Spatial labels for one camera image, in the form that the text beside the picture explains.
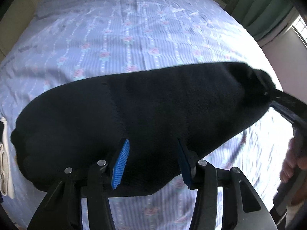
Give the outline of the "person's right hand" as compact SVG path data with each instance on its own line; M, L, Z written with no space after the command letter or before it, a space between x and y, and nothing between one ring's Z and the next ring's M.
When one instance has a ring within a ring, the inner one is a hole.
M287 183L293 177L295 168L306 170L306 156L298 157L295 154L295 139L292 138L289 141L288 151L280 172L280 180L282 183Z

